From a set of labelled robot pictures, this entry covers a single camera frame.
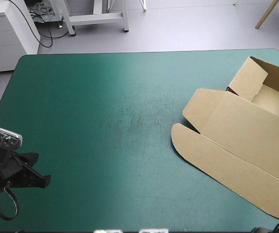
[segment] white table leg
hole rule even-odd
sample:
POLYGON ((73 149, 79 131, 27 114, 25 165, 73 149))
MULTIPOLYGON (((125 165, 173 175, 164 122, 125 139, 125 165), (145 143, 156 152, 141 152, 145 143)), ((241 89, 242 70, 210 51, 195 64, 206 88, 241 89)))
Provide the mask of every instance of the white table leg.
POLYGON ((121 7, 122 7, 124 31, 128 32, 129 31, 129 22, 128 22, 128 10, 126 8, 126 0, 121 0, 121 7))
POLYGON ((143 10, 146 11, 147 10, 146 0, 139 0, 139 1, 140 1, 141 7, 143 8, 143 10))
POLYGON ((76 35, 71 23, 70 23, 70 12, 68 10, 68 4, 66 2, 66 0, 59 0, 60 3, 60 7, 62 10, 62 14, 64 16, 64 20, 66 22, 66 26, 68 28, 68 32, 70 35, 76 35))

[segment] cable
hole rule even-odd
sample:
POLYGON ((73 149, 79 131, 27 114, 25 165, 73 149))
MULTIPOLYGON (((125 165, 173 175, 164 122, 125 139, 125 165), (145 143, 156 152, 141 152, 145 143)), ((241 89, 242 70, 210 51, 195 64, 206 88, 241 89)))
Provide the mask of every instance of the cable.
MULTIPOLYGON (((40 17, 40 15, 37 14, 37 13, 35 13, 35 12, 30 11, 29 13, 35 14, 35 15, 34 15, 35 17, 40 17)), ((65 35, 67 35, 67 34, 68 34, 68 31, 65 32, 65 34, 63 34, 63 35, 61 35, 61 36, 56 36, 56 37, 47 36, 47 35, 44 35, 44 34, 42 34, 42 33, 39 33, 39 34, 42 35, 43 37, 46 37, 46 38, 49 38, 49 39, 51 39, 51 38, 52 38, 52 39, 59 39, 59 38, 64 37, 65 35)))
POLYGON ((28 23, 28 21, 27 21, 27 18, 25 17, 25 15, 24 15, 23 12, 21 11, 21 9, 20 9, 12 0, 8 0, 8 1, 11 2, 11 3, 20 11, 20 13, 23 15, 23 17, 24 17, 26 23, 28 24, 29 29, 31 30, 31 32, 32 32, 33 35, 34 35, 34 38, 39 42, 39 44, 41 44, 43 47, 46 47, 46 48, 52 47, 52 45, 53 45, 53 38, 52 38, 52 34, 51 34, 50 28, 46 25, 47 28, 48 28, 49 34, 50 34, 50 38, 51 38, 51 44, 50 44, 49 46, 46 46, 46 45, 42 44, 42 43, 40 42, 40 40, 38 40, 38 38, 36 37, 34 31, 32 30, 32 27, 29 25, 29 23, 28 23))

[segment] black cable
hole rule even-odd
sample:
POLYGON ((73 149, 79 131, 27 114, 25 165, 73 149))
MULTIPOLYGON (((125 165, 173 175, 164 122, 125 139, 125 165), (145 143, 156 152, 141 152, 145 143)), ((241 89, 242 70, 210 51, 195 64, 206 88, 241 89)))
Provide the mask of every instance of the black cable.
MULTIPOLYGON (((39 14, 37 14, 36 12, 32 12, 32 11, 30 11, 29 13, 31 13, 31 14, 34 14, 34 16, 35 17, 38 17, 38 18, 40 18, 40 19, 42 19, 43 20, 43 18, 41 18, 41 15, 39 15, 39 14)), ((42 33, 39 33, 40 35, 42 35, 43 37, 46 37, 46 38, 49 38, 49 39, 59 39, 59 38, 62 38, 62 37, 64 37, 65 35, 67 35, 68 34, 68 31, 67 32, 65 32, 65 34, 64 35, 61 35, 61 36, 56 36, 56 37, 51 37, 51 36, 47 36, 47 35, 44 35, 44 34, 42 34, 42 33)))
POLYGON ((20 11, 20 13, 23 15, 23 17, 24 17, 26 23, 28 24, 29 29, 31 30, 31 32, 33 33, 35 39, 39 42, 39 44, 41 44, 43 47, 46 47, 46 48, 52 47, 52 45, 53 45, 53 38, 52 38, 52 34, 51 34, 50 28, 46 25, 47 28, 48 28, 49 34, 50 34, 50 38, 51 38, 51 44, 50 44, 49 46, 46 46, 46 45, 42 44, 42 43, 40 42, 40 40, 38 40, 38 38, 36 37, 34 31, 32 30, 32 27, 29 25, 29 23, 28 23, 28 21, 27 21, 27 18, 25 17, 25 15, 24 15, 23 12, 21 11, 21 9, 20 9, 14 2, 12 2, 12 0, 8 0, 8 1, 11 2, 11 3, 20 11))
POLYGON ((9 195, 9 197, 12 199, 12 201, 14 202, 14 205, 16 207, 16 213, 14 216, 12 217, 8 217, 6 216, 5 214, 3 214, 2 212, 2 209, 1 209, 1 204, 0 204, 0 217, 3 219, 3 220, 6 220, 6 221, 10 221, 12 219, 14 219, 18 214, 19 214, 19 206, 18 206, 18 201, 17 201, 17 198, 16 196, 14 195, 14 193, 9 189, 9 187, 5 187, 4 188, 4 191, 9 195))

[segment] cardboard box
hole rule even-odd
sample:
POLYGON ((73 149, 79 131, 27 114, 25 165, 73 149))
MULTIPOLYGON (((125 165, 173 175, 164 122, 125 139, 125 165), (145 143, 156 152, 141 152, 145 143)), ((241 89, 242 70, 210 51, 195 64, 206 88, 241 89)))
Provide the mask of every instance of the cardboard box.
POLYGON ((188 162, 279 218, 279 67, 249 57, 227 91, 198 89, 172 127, 188 162))

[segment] white cabinet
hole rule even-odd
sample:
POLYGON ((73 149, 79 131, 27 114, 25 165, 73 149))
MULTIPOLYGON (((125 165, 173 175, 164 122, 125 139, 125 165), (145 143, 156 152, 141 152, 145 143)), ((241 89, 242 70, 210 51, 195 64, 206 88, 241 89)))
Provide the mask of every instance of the white cabinet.
MULTIPOLYGON (((28 20, 34 34, 40 35, 24 0, 13 0, 28 20)), ((21 56, 37 54, 39 43, 19 10, 9 1, 0 0, 0 71, 14 70, 21 56)))

